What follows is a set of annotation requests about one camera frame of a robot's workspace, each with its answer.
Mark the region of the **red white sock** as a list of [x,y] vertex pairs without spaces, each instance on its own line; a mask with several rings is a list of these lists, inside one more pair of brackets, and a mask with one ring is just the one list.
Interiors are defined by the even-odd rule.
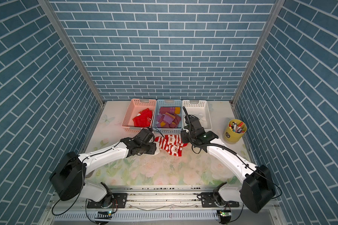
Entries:
[[135,127],[150,127],[152,123],[153,112],[149,108],[142,110],[132,120]]

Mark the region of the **purple striped sock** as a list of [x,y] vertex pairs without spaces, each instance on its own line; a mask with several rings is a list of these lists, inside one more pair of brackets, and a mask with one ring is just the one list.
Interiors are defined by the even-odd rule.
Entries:
[[181,107],[161,107],[159,109],[159,114],[180,114]]
[[178,114],[159,114],[156,119],[156,127],[158,128],[180,128],[181,117]]

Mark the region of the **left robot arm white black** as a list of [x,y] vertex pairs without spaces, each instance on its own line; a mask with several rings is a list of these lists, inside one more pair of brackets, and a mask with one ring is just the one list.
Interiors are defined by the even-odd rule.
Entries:
[[50,182],[60,200],[74,197],[90,199],[108,207],[112,202],[112,192],[105,183],[96,185],[85,177],[99,167],[134,155],[154,155],[156,143],[151,128],[143,128],[135,137],[123,138],[118,143],[94,152],[76,154],[69,152],[63,156],[50,175]]

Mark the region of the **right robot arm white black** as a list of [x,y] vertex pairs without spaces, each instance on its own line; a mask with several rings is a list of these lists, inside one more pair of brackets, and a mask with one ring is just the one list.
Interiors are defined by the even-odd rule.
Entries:
[[241,186],[231,188],[227,183],[219,185],[213,191],[215,203],[222,207],[229,201],[242,202],[250,211],[258,213],[276,195],[276,184],[273,182],[270,169],[265,165],[257,166],[224,145],[218,135],[205,131],[200,120],[190,115],[186,108],[185,126],[181,131],[183,142],[204,150],[229,168]]

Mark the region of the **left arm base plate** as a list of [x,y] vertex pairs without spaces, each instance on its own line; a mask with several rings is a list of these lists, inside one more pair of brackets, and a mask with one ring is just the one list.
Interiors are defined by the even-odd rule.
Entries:
[[86,207],[88,209],[122,209],[126,206],[127,197],[127,193],[113,193],[111,196],[106,195],[104,199],[99,202],[88,200]]

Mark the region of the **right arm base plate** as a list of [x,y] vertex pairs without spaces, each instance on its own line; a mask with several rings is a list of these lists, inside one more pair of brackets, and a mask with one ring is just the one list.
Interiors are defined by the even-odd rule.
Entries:
[[202,192],[197,195],[197,198],[201,202],[202,208],[231,208],[239,207],[239,202],[235,201],[224,201],[218,193],[213,192]]

